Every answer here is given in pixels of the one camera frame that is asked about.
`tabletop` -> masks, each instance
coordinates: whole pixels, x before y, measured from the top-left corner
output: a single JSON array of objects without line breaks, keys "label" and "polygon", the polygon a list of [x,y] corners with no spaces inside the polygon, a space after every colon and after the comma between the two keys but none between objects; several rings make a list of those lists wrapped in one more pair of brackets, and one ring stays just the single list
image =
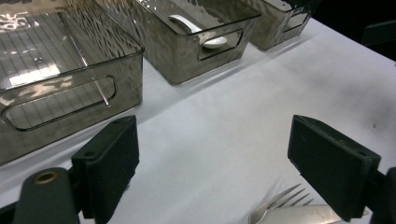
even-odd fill
[{"label": "tabletop", "polygon": [[[143,103],[0,167],[0,206],[111,120],[136,115],[140,163],[110,223],[248,223],[261,202],[302,183],[287,157],[293,115],[319,119],[396,166],[395,62],[313,19],[274,49],[172,86],[143,63]],[[370,215],[351,223],[368,223]]]}]

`black object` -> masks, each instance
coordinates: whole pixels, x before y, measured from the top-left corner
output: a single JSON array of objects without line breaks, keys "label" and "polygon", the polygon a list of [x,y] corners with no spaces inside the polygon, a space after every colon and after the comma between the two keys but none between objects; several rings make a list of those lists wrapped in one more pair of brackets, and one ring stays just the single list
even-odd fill
[{"label": "black object", "polygon": [[28,177],[21,197],[0,210],[1,223],[79,223],[78,212],[107,223],[139,163],[135,116],[116,119],[71,158],[73,167]]},{"label": "black object", "polygon": [[345,221],[373,211],[371,223],[396,223],[396,168],[377,171],[381,157],[329,125],[294,116],[288,157]]}]

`white tablecloth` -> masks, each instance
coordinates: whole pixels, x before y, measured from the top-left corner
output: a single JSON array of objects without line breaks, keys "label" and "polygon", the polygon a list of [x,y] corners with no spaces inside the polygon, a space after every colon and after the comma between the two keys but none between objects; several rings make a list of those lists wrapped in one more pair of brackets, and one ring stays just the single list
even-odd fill
[{"label": "white tablecloth", "polygon": [[[144,61],[135,114],[140,164],[111,223],[245,224],[263,200],[302,183],[287,158],[292,116],[319,119],[396,166],[396,67],[311,20],[298,38],[179,86]],[[0,167],[0,206],[18,200],[24,178],[69,158],[106,120]],[[369,216],[352,223],[368,223]]]}]

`translucent storage container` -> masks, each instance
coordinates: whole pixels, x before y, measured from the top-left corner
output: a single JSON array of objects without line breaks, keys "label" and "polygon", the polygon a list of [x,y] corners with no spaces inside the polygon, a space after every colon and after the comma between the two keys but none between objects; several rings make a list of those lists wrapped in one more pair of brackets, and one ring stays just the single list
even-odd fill
[{"label": "translucent storage container", "polygon": [[3,2],[0,20],[0,165],[141,103],[144,49],[94,2]]},{"label": "translucent storage container", "polygon": [[[260,13],[239,0],[96,0],[145,46],[145,57],[171,83],[241,58]],[[171,15],[182,16],[191,30]],[[225,38],[219,48],[207,42]]]},{"label": "translucent storage container", "polygon": [[241,0],[260,11],[262,16],[250,42],[262,50],[273,48],[298,36],[321,0]]}]

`gray plastic container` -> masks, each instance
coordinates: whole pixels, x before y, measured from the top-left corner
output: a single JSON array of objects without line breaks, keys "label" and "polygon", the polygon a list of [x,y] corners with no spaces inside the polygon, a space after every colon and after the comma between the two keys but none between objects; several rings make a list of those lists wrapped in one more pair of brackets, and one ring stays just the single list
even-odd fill
[{"label": "gray plastic container", "polygon": [[250,42],[261,50],[271,49],[301,34],[321,0],[241,0],[262,16]]},{"label": "gray plastic container", "polygon": [[0,165],[141,103],[144,49],[94,2],[0,11]]},{"label": "gray plastic container", "polygon": [[[239,0],[96,0],[145,46],[145,57],[171,83],[179,84],[242,57],[260,13]],[[188,19],[192,33],[170,15]],[[203,44],[227,38],[219,49]]]}]

